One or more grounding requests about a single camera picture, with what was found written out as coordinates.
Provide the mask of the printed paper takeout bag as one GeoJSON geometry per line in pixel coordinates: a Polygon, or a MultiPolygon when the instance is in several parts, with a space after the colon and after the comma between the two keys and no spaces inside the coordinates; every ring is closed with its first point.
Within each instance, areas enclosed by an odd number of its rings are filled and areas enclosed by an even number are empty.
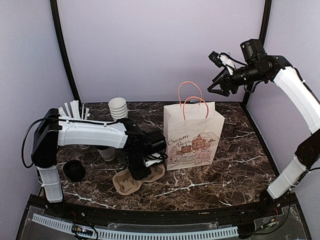
{"type": "Polygon", "coordinates": [[[212,164],[225,118],[216,103],[203,94],[163,107],[163,134],[166,140],[168,171],[212,164]]]}

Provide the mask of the stack of white paper cups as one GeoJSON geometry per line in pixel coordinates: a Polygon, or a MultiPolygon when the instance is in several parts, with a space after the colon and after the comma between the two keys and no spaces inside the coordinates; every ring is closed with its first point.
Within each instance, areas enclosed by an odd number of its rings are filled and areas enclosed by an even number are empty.
{"type": "Polygon", "coordinates": [[[127,102],[122,97],[115,97],[108,102],[109,111],[114,121],[128,117],[127,102]]]}

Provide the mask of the single white paper cup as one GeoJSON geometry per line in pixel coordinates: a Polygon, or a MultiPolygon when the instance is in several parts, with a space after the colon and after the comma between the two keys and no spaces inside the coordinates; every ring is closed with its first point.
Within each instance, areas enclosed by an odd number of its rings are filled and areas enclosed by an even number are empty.
{"type": "Polygon", "coordinates": [[[115,149],[113,147],[97,148],[99,154],[106,162],[111,162],[115,159],[115,149]]]}

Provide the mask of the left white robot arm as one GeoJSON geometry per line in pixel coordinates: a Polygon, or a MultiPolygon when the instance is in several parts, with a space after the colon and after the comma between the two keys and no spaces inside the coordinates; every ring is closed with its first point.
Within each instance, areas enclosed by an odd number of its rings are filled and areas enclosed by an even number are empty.
{"type": "Polygon", "coordinates": [[[64,195],[57,167],[57,151],[60,146],[87,145],[122,149],[127,168],[135,180],[146,178],[151,169],[145,164],[147,134],[131,119],[114,122],[80,120],[61,116],[51,108],[38,124],[33,135],[31,161],[36,166],[46,199],[51,210],[60,218],[67,218],[70,206],[64,195]]]}

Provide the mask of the brown cardboard cup carrier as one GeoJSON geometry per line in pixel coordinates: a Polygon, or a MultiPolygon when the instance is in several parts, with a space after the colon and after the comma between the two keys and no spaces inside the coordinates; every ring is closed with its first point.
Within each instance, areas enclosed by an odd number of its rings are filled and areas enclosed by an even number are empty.
{"type": "Polygon", "coordinates": [[[122,196],[128,196],[137,192],[143,184],[149,184],[158,181],[166,173],[164,164],[152,165],[151,174],[141,180],[135,180],[128,169],[116,173],[112,182],[115,190],[122,196]]]}

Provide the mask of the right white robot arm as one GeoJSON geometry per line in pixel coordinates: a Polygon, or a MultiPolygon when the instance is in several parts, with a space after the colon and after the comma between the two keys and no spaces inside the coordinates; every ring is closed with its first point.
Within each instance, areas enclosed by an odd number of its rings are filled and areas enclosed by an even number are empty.
{"type": "Polygon", "coordinates": [[[228,97],[237,93],[240,86],[272,82],[292,101],[310,131],[310,136],[297,147],[288,166],[261,192],[255,213],[266,217],[274,210],[275,201],[310,172],[320,158],[320,101],[299,71],[283,56],[258,54],[248,57],[246,65],[237,69],[222,60],[216,52],[212,52],[209,59],[224,69],[213,79],[208,92],[228,97]]]}

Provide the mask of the stack of black lids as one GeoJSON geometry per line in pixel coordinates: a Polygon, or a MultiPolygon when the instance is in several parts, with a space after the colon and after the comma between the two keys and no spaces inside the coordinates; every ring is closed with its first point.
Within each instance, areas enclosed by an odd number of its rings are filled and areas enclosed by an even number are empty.
{"type": "Polygon", "coordinates": [[[86,170],[79,160],[73,159],[66,162],[63,172],[71,182],[81,182],[86,176],[86,170]]]}

